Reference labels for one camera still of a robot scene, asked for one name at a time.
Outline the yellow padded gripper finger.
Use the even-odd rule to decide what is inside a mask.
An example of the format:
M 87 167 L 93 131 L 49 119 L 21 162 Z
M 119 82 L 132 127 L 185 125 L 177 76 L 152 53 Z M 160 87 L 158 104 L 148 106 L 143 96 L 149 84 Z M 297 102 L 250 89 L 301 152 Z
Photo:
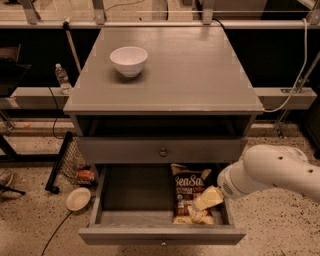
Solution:
M 195 211 L 202 211 L 223 202 L 224 195 L 218 187 L 210 186 L 192 202 Z

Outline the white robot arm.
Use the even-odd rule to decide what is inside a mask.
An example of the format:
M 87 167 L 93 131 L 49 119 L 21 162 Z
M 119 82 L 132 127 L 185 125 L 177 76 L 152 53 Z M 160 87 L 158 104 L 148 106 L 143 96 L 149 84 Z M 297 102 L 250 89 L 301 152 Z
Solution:
M 209 186 L 191 203 L 194 211 L 220 204 L 224 198 L 238 199 L 259 190 L 281 188 L 320 202 L 320 168 L 308 162 L 298 148 L 255 145 L 242 159 L 224 168 L 217 187 Z

